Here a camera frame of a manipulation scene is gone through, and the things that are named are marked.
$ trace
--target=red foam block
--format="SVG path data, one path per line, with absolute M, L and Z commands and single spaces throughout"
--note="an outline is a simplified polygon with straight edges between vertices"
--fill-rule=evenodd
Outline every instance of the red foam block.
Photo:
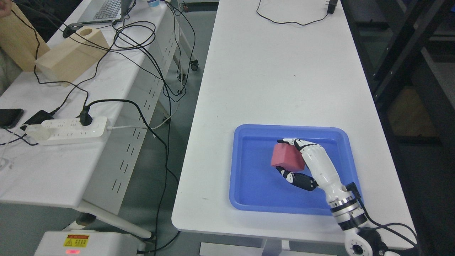
M 275 145 L 270 165 L 273 167 L 281 166 L 292 172 L 298 172 L 305 168 L 302 154 L 294 146 L 285 143 Z

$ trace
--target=warning label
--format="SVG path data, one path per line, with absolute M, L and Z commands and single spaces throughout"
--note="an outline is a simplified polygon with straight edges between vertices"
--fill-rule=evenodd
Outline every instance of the warning label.
M 86 235 L 68 235 L 63 246 L 87 247 L 88 238 Z

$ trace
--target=robotic hand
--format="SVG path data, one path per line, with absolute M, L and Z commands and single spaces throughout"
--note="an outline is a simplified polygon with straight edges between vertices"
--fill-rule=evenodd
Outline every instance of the robotic hand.
M 330 211 L 346 235 L 344 246 L 349 255 L 398 256 L 382 242 L 376 229 L 368 228 L 372 225 L 357 200 L 360 198 L 357 187 L 354 183 L 347 186 L 341 184 L 337 170 L 321 145 L 298 138 L 284 138 L 278 143 L 293 145 L 300 151 L 313 177 L 293 173 L 280 166 L 276 169 L 289 183 L 299 188 L 312 191 L 319 187 L 324 190 Z

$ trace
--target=white table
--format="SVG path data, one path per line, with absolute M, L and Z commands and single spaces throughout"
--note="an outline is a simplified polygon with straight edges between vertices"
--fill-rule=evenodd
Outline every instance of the white table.
M 84 0 L 66 23 L 76 22 L 89 3 L 90 0 Z M 130 16 L 127 24 L 148 20 L 156 25 L 156 39 L 147 48 L 166 77 L 177 47 L 172 12 L 164 2 L 160 8 L 152 10 L 146 2 L 137 1 Z M 103 28 L 102 32 L 110 45 L 114 30 L 108 27 Z M 137 42 L 144 41 L 150 35 L 143 28 L 124 32 Z M 63 37 L 58 31 L 48 45 L 52 48 L 61 41 Z M 139 50 L 123 51 L 123 54 L 158 74 Z M 75 83 L 91 77 L 94 71 L 95 66 L 92 66 Z M 163 82 L 136 64 L 119 54 L 109 53 L 101 62 L 97 76 L 83 83 L 81 88 L 90 92 L 88 103 L 106 98 L 133 100 L 150 121 L 162 86 Z M 23 108 L 25 114 L 20 120 L 23 123 L 41 109 L 48 112 L 55 109 L 71 89 L 71 86 L 39 85 L 32 72 L 23 72 L 2 95 L 0 108 Z M 54 118 L 78 116 L 84 98 L 85 94 L 76 89 Z M 93 117 L 107 117 L 112 126 L 142 125 L 138 111 L 130 104 L 99 103 L 91 108 L 90 114 Z M 149 238 L 151 232 L 117 217 L 145 134 L 145 130 L 129 128 L 112 131 L 105 142 L 34 147 L 25 143 L 10 144 L 5 153 L 8 165 L 0 170 L 0 202 L 73 208 L 96 215 L 99 220 L 137 236 Z M 9 133 L 0 131 L 0 141 L 9 138 Z
M 372 218 L 413 226 L 341 4 L 333 15 L 305 27 L 273 24 L 256 14 L 257 5 L 219 3 L 173 224 L 189 232 L 344 243 L 331 216 L 231 205 L 233 133 L 249 123 L 344 130 Z M 322 0 L 263 0 L 260 12 L 278 21 L 306 23 L 326 10 Z M 396 230 L 411 237 L 405 229 Z M 389 247 L 410 247 L 393 234 L 380 234 Z

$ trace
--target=plastic tray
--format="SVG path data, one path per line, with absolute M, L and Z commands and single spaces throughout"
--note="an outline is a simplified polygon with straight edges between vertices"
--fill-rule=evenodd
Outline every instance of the plastic tray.
M 302 138 L 320 144 L 341 182 L 360 190 L 347 134 L 339 128 L 244 124 L 235 130 L 229 200 L 240 210 L 331 215 L 322 189 L 306 191 L 289 184 L 272 166 L 278 139 Z M 307 167 L 302 172 L 311 175 Z

